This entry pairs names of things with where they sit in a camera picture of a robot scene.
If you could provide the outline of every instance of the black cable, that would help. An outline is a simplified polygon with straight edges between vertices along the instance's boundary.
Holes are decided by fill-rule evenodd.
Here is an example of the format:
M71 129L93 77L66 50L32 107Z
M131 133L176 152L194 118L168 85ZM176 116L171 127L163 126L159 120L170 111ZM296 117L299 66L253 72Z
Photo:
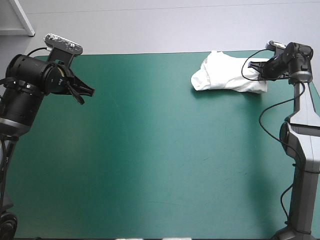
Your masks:
M288 212L287 212L287 210L286 210L286 208L285 208L283 199L284 199L284 195L285 195L293 186L294 186L294 183L291 183L291 185L290 185L286 190L284 190L284 192L281 194L281 197L280 197L281 207L282 207L282 209L283 209L283 211L284 211L284 213L285 213L285 215L286 215L286 219L287 219L287 220L289 220L289 215L288 215Z
M31 54L33 54L34 52L36 52L36 51L39 51L39 50L45 50L45 49L47 49L46 47L39 47L39 48L36 48L35 50L32 50L31 52L29 52L28 54L27 54L27 56L30 56Z
M249 56L245 61L244 61L244 64L242 65L242 68L241 68L241 75L242 75L242 77L243 78L245 78L245 79L247 79L247 80L250 80L250 81L275 81L275 80L281 80L281 79L288 79L288 78L290 78L290 77L284 77L284 78L279 78L279 77L275 77L275 78L264 78L264 79L250 79L250 78L248 78L248 77L246 77L246 76L244 76L244 67L245 67L245 65L246 65L246 62L250 59L250 58L252 58L253 56L255 56L255 55L257 55L258 53L260 53L260 52L263 52L263 51L269 51L268 49L262 49L262 50L259 50L259 51L257 51L257 52L255 52L254 54L252 54L251 56Z
M298 167L301 171L305 171L305 170L302 170L302 158L301 158L300 154L299 154L292 146L290 146L289 144L285 143L284 141L281 141L279 138L277 138L277 137L274 136L272 133L270 133L270 132L265 128L265 126L263 125L263 122L262 122L262 117L263 117L263 115L264 115L264 113L265 113L266 111L268 111L269 109L274 108L274 107L276 107L276 106L279 106L279 105L281 105L281 104L285 104L285 103L288 103L288 102L290 102L290 101L293 101L293 100L295 100L295 99L297 99L297 98L300 98L300 96L301 96L302 94L304 94L304 92L305 92L305 90L306 90L306 87L305 87L305 85L304 85L302 82L300 82L300 83L301 83L301 85L302 85L302 87L303 87L302 92L301 92L299 95L297 95L297 96L295 96L295 97L293 97L293 98L290 98L290 99L288 99L288 100L285 100L285 101L276 103L276 104L271 105L271 106L267 107L266 109L264 109L264 110L261 112L260 116L259 116L259 124L260 124L260 126L262 127L262 129L263 129L270 137L272 137L273 139L277 140L279 143L287 146L288 148L291 148L291 149L297 154L297 156L298 156L298 158L299 158L299 163L300 163L300 165L299 165L299 166L297 165L297 167Z

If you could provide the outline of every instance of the green tabletop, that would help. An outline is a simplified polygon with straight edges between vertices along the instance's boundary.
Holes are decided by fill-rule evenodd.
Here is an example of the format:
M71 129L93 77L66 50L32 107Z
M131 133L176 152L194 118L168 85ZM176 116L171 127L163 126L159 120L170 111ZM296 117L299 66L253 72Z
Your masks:
M81 106L50 94L20 138L6 188L16 237L263 239L282 228L293 160L258 116L293 87L195 91L190 78L208 54L77 57L72 69L95 95ZM278 135L292 111L292 102L270 110L265 125ZM315 237L319 225L317 198Z

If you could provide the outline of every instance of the black wire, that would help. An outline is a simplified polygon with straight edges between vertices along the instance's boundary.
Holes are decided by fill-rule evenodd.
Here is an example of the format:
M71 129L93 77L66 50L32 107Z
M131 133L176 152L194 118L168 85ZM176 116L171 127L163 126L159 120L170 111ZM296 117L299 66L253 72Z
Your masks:
M282 207L282 209L283 209L283 211L284 211L284 213L285 213L285 215L286 215L286 219L287 219L287 220L289 220L289 215L288 215L288 212L287 212L287 210L286 210L286 208L285 208L283 199L284 199L284 195L285 195L293 186L294 186L294 183L291 183L291 185L290 185L286 190L284 190L284 192L281 194L281 197L280 197L281 207Z
M1 183L1 197L0 197L0 208L3 208L4 198L5 198L5 187L6 187L6 175L7 175L7 150L5 141L3 139L0 140L1 148L2 148L2 168L3 168L3 176Z
M299 163L300 163L300 165L297 165L297 166L298 166L298 168L299 168L301 171L303 171L303 170L302 170L302 158L301 158L300 154L299 154L292 146L290 146L289 144L285 143L284 141L281 141L279 138L277 138L276 136L274 136L273 134L271 134L271 133L265 128L265 126L263 125L263 122L262 122L262 117L263 117L263 115L264 115L264 113L265 113L266 111L268 111L269 109L274 108L274 107L276 107L276 106L279 106L279 105L281 105L281 104L285 104L285 103L288 103L288 102L290 102L290 101L293 101L293 100L295 100L295 99L297 99L297 98L300 98L300 96L301 96L302 94L304 94L304 92L305 92L305 90L306 90L306 87L305 87L305 85L304 85L302 82L300 82L300 83L302 84L302 87L303 87L302 92L301 92L299 95L297 95L297 96L295 96L295 97L293 97L293 98L290 98L290 99L288 99L288 100L285 100L285 101L276 103L276 104L271 105L271 106L267 107L266 109L264 109L264 110L261 112L260 116L259 116L259 124L260 124L260 126L262 127L262 129L263 129L270 137L272 137L273 139L277 140L279 143L287 146L288 148L292 149L292 150L296 153L296 155L297 155L298 158L299 158Z
M46 48L46 47L39 47L39 48L37 48L37 49L32 50L31 52L29 52L29 53L27 54L27 56L30 56L31 54L33 54L33 53L36 52L36 51L44 50L44 49L47 49L47 48Z
M257 52L255 52L254 54L252 54L251 56L249 56L245 61L244 61L244 64L242 65L242 68L241 68L241 75L242 75L242 77L243 78L245 78L245 79L247 79L247 80L250 80L250 81L275 81L275 80L281 80L281 79L289 79L289 78L292 78L293 79L293 77L284 77L284 78L279 78L279 77L275 77L275 78L264 78L264 79L250 79L250 78L248 78L248 77L246 77L246 76L244 76L244 67L245 67L245 65L246 65L246 62L250 59L250 58L252 58L253 56L255 56L255 55L257 55L258 53L260 53L260 52L263 52L263 51L269 51L268 49L262 49L262 50L259 50L259 51L257 51Z

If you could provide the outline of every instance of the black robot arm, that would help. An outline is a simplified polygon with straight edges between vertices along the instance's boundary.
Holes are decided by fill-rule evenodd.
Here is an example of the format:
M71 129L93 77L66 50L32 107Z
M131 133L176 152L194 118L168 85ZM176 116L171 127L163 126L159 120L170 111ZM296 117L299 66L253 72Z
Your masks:
M13 240L17 217L7 212L13 206L5 193L6 173L19 137L27 133L37 115L44 96L50 93L72 95L80 104L81 97L94 94L70 69L82 47L54 34L44 42L50 50L47 61L19 54L10 62L0 85L6 88L0 97L0 239Z
M310 89L313 80L313 49L290 42L287 46L271 41L267 49L274 56L266 62L250 62L259 72L259 80L288 79L294 86L293 113L280 128L280 142L285 153L295 160L290 211L287 226L273 240L315 240L311 235L318 175L320 173L320 117Z

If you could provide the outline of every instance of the crumpled cloth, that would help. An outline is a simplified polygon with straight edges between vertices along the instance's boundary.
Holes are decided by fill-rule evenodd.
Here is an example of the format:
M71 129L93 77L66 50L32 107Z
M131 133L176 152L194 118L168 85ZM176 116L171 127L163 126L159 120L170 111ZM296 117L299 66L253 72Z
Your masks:
M249 62L268 60L268 58L249 59L243 68L243 75L249 79L258 79L259 73L253 68L248 68ZM200 70L191 77L191 83L197 91L231 89L238 92L266 93L266 81L251 81L242 77L241 68L245 61L246 58L232 57L222 51L212 51L202 62Z

